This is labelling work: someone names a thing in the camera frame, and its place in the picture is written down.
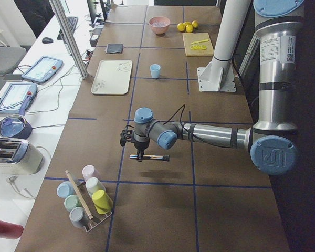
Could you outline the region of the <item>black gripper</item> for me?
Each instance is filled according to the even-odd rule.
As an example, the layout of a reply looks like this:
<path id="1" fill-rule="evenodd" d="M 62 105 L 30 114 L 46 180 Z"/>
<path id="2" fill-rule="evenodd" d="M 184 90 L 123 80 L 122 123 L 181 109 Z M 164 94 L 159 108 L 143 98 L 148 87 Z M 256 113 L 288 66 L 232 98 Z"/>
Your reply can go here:
<path id="1" fill-rule="evenodd" d="M 120 133 L 120 145 L 124 147 L 127 142 L 134 144 L 137 149 L 137 161 L 142 162 L 144 151 L 149 147 L 150 139 L 147 136 L 138 135 L 133 126 L 126 125 Z"/>

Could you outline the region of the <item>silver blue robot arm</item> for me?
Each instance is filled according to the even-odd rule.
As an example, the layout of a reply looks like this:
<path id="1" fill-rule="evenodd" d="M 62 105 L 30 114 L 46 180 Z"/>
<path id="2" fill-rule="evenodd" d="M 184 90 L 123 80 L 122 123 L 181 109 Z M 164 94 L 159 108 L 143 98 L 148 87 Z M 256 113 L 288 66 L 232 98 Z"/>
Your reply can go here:
<path id="1" fill-rule="evenodd" d="M 304 1 L 227 1 L 212 60 L 197 70 L 201 92 L 220 92 L 233 88 L 232 57 L 248 8 L 255 11 L 255 32 L 250 51 L 259 43 L 258 120 L 249 129 L 161 122 L 149 108 L 139 108 L 134 126 L 126 126 L 120 144 L 134 144 L 134 159 L 146 159 L 150 141 L 170 149 L 178 139 L 202 142 L 222 148 L 248 150 L 255 167 L 269 175 L 290 171 L 298 159 L 298 149 L 291 141 L 297 127 L 291 121 L 291 101 L 295 88 L 296 35 L 304 18 Z"/>

